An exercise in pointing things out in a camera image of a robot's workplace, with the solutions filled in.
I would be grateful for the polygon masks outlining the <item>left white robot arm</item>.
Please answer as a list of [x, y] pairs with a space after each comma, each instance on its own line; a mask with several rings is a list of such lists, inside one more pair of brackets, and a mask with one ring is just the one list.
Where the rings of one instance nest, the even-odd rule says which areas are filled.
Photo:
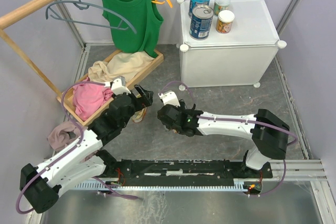
[[153, 103], [153, 92], [134, 86], [138, 95], [130, 91], [120, 78], [101, 86], [112, 91], [113, 101], [86, 130], [79, 128], [79, 137], [52, 158], [33, 166], [27, 164], [21, 170], [20, 194], [16, 211], [25, 197], [32, 210], [41, 214], [50, 209], [69, 189], [91, 177], [112, 176], [116, 171], [112, 156], [101, 150], [120, 135], [135, 112]]

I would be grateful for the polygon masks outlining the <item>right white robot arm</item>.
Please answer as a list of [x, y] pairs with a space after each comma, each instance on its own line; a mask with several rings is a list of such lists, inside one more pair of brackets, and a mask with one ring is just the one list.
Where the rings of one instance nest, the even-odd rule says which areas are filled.
[[168, 130], [188, 137], [227, 135], [251, 140], [254, 148], [247, 151], [241, 164], [246, 177], [254, 177], [271, 159], [286, 159], [290, 127], [266, 109], [256, 114], [218, 115], [188, 109], [184, 104], [166, 104], [158, 110], [157, 118]]

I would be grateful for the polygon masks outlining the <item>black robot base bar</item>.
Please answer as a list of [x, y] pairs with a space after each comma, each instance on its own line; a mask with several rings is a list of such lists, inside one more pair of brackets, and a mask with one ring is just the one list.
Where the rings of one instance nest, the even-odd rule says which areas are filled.
[[261, 170], [243, 161], [116, 160], [108, 151], [96, 152], [106, 165], [102, 178], [121, 178], [124, 186], [232, 186], [234, 179], [273, 178], [270, 163]]

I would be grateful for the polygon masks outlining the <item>small cup white lid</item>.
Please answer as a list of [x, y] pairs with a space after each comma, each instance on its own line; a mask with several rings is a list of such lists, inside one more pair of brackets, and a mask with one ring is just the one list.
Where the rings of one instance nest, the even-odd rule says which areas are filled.
[[218, 13], [216, 31], [221, 34], [226, 34], [231, 31], [235, 15], [230, 10], [222, 10]]

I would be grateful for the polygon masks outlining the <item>dark blue tin can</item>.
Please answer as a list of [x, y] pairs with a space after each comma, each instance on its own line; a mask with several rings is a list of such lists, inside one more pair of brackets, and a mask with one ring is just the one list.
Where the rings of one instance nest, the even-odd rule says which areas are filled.
[[190, 36], [196, 40], [203, 40], [209, 36], [214, 11], [208, 5], [197, 5], [192, 10]]

